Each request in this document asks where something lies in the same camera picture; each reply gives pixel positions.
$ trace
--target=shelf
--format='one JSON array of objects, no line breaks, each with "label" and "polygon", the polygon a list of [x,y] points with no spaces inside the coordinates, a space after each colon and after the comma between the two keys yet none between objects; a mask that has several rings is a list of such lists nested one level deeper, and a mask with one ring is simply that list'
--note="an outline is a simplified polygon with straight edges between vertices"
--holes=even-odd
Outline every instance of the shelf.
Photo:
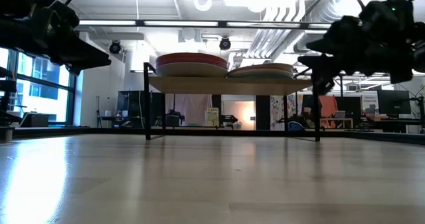
[{"label": "shelf", "polygon": [[279,78],[149,77],[149,83],[165,94],[288,95],[311,86]]}]

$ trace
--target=computer monitor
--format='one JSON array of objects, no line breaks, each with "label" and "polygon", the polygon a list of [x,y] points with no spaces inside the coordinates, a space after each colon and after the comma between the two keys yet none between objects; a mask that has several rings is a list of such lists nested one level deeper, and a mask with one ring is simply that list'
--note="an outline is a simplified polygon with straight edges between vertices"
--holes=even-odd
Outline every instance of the computer monitor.
[{"label": "computer monitor", "polygon": [[380,114],[410,114],[408,91],[378,90]]}]

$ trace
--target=security camera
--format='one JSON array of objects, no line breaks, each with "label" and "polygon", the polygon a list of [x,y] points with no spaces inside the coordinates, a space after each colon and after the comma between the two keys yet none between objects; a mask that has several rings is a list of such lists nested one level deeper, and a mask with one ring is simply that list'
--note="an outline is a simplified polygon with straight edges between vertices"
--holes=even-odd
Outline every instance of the security camera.
[{"label": "security camera", "polygon": [[111,47],[109,47],[109,51],[111,52],[111,54],[119,54],[121,51],[121,42],[120,41],[112,41],[112,45]]},{"label": "security camera", "polygon": [[220,49],[222,51],[227,51],[228,49],[230,49],[231,46],[232,46],[232,43],[230,43],[230,40],[228,39],[228,37],[221,38]]}]

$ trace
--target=stack of plates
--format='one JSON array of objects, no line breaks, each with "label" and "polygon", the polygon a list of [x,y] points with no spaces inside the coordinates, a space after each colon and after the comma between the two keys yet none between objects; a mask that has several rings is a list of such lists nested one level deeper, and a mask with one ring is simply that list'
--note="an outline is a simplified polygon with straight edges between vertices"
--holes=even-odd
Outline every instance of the stack of plates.
[{"label": "stack of plates", "polygon": [[292,79],[293,67],[289,64],[259,64],[237,68],[229,72],[229,78],[285,78]]},{"label": "stack of plates", "polygon": [[200,53],[175,53],[157,58],[158,76],[225,77],[227,61]]}]

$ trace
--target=wooden floor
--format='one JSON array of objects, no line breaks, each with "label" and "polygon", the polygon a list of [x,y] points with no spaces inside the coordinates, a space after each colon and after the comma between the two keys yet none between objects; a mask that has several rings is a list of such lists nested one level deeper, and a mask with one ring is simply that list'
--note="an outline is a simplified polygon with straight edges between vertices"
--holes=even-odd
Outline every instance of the wooden floor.
[{"label": "wooden floor", "polygon": [[425,149],[85,135],[0,146],[1,223],[424,223]]}]

